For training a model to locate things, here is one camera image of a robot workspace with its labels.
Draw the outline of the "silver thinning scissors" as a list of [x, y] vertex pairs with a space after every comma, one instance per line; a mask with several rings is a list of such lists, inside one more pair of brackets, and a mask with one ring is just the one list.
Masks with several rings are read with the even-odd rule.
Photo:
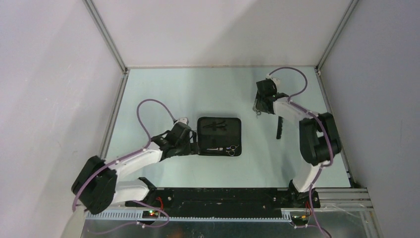
[[256, 116], [258, 117], [261, 115], [261, 111], [258, 109], [257, 105], [258, 105], [258, 99], [255, 99], [254, 104], [253, 104], [253, 111], [256, 113]]

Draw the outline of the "black zip tool case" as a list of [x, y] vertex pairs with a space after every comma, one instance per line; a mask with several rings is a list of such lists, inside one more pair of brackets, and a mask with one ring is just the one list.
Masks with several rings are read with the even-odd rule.
[[[223, 120], [226, 120], [226, 131], [202, 128], [202, 126], [211, 124], [213, 121], [220, 122]], [[239, 145], [242, 154], [242, 123], [239, 118], [200, 117], [197, 120], [197, 136], [200, 156], [227, 156], [223, 152], [206, 152], [205, 149], [230, 145]]]

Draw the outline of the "silver cutting scissors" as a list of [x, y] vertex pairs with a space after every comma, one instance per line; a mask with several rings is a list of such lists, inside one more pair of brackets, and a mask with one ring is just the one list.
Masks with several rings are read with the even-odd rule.
[[239, 145], [230, 145], [226, 147], [214, 147], [214, 148], [207, 148], [205, 149], [206, 152], [223, 152], [227, 156], [239, 156], [241, 154], [241, 150], [239, 149]]

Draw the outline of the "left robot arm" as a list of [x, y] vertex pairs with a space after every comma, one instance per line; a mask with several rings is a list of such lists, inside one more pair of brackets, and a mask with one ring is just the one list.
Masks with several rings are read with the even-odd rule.
[[175, 156], [198, 153], [197, 133], [178, 120], [171, 130], [151, 138], [149, 146], [107, 163], [98, 156], [87, 160], [74, 181], [71, 191], [91, 214], [99, 214], [112, 204], [137, 200], [152, 206], [157, 194], [140, 179], [124, 178], [148, 165]]

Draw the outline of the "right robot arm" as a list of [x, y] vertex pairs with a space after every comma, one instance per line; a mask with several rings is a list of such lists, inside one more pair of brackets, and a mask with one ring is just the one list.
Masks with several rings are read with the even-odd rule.
[[299, 129], [299, 148], [303, 159], [300, 170], [289, 184], [288, 201], [294, 207], [303, 206], [307, 193], [314, 187], [323, 168], [333, 163], [342, 149], [341, 140], [331, 113], [319, 114], [278, 92], [279, 79], [266, 78], [256, 83], [256, 112], [276, 115], [292, 122]]

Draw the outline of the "black comb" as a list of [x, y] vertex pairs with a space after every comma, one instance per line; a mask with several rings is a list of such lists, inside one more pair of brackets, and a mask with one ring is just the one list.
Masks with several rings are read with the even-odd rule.
[[278, 117], [276, 139], [280, 140], [283, 132], [283, 117]]

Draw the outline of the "left controller board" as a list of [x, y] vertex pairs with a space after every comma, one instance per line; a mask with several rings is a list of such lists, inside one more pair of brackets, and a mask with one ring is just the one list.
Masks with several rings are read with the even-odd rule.
[[142, 213], [143, 219], [157, 219], [160, 217], [160, 211], [157, 210], [145, 210]]

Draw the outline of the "controller board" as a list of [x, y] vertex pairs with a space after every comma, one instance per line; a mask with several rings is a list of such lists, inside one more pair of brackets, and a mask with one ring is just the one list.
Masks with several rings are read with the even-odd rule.
[[160, 211], [157, 210], [145, 210], [142, 213], [143, 219], [157, 219], [160, 217]]
[[310, 215], [301, 215], [301, 216], [292, 216], [291, 217], [291, 220], [292, 220], [292, 222], [307, 222], [309, 219], [311, 218], [311, 216]]

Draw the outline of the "right controller board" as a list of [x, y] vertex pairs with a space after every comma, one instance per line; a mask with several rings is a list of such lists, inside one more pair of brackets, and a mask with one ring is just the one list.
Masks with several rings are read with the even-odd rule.
[[301, 215], [301, 216], [292, 216], [291, 217], [291, 220], [292, 220], [292, 222], [307, 222], [309, 219], [311, 218], [311, 216], [310, 215]]

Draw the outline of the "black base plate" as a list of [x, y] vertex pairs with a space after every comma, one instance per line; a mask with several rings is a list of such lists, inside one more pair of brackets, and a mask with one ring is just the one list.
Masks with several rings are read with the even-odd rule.
[[283, 188], [157, 188], [142, 202], [171, 218], [281, 218], [282, 209], [320, 208], [316, 191], [308, 196]]

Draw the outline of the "aluminium corner frame post right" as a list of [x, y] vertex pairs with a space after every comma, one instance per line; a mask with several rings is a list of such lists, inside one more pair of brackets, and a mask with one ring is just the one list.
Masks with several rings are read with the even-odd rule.
[[350, 20], [353, 12], [355, 11], [356, 7], [358, 6], [359, 0], [351, 0], [349, 5], [347, 6], [344, 14], [342, 15], [336, 29], [334, 30], [332, 37], [330, 38], [326, 48], [324, 49], [317, 65], [316, 71], [318, 75], [321, 75], [322, 67], [324, 66], [329, 54], [331, 53], [333, 47], [335, 46], [338, 38], [340, 37], [341, 33], [343, 32], [344, 28], [346, 27], [348, 21]]

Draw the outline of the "aluminium corner frame post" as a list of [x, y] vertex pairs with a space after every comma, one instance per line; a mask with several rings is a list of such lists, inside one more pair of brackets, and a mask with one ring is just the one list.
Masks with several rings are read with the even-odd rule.
[[332, 37], [330, 38], [326, 48], [324, 49], [317, 65], [316, 71], [318, 75], [321, 75], [322, 67], [324, 66], [329, 54], [331, 53], [333, 47], [335, 46], [338, 38], [340, 37], [341, 33], [343, 32], [344, 28], [346, 27], [348, 21], [350, 20], [353, 12], [355, 11], [356, 7], [358, 6], [359, 0], [351, 0], [349, 5], [347, 6], [344, 14], [342, 15], [336, 29], [334, 30]]
[[114, 58], [115, 62], [117, 63], [119, 69], [121, 70], [121, 72], [123, 74], [126, 74], [126, 72], [128, 71], [128, 67], [126, 66], [118, 48], [117, 45], [115, 44], [109, 30], [106, 27], [106, 24], [99, 12], [99, 10], [97, 9], [96, 4], [94, 3], [93, 0], [82, 0], [82, 2], [84, 3], [87, 11], [89, 12], [94, 24], [96, 25], [100, 35], [102, 36], [106, 46], [108, 47], [112, 57]]

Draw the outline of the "aluminium front rail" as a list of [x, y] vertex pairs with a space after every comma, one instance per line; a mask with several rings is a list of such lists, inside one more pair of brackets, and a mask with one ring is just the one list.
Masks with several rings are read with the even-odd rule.
[[163, 188], [152, 189], [144, 203], [162, 208], [170, 221], [290, 221], [316, 212], [372, 211], [364, 188], [315, 188], [296, 195], [285, 188]]

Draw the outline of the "aluminium corner frame post left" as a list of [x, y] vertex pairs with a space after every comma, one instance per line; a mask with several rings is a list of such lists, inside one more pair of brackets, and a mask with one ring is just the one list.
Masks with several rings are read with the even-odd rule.
[[128, 71], [128, 67], [126, 66], [118, 48], [117, 45], [115, 44], [109, 30], [106, 27], [106, 24], [99, 12], [99, 10], [97, 9], [96, 4], [94, 3], [93, 0], [82, 0], [82, 2], [84, 3], [87, 11], [89, 12], [94, 24], [96, 25], [100, 35], [102, 36], [106, 46], [108, 47], [112, 57], [114, 58], [115, 62], [117, 63], [119, 69], [121, 70], [121, 72], [123, 74], [126, 74], [126, 72]]

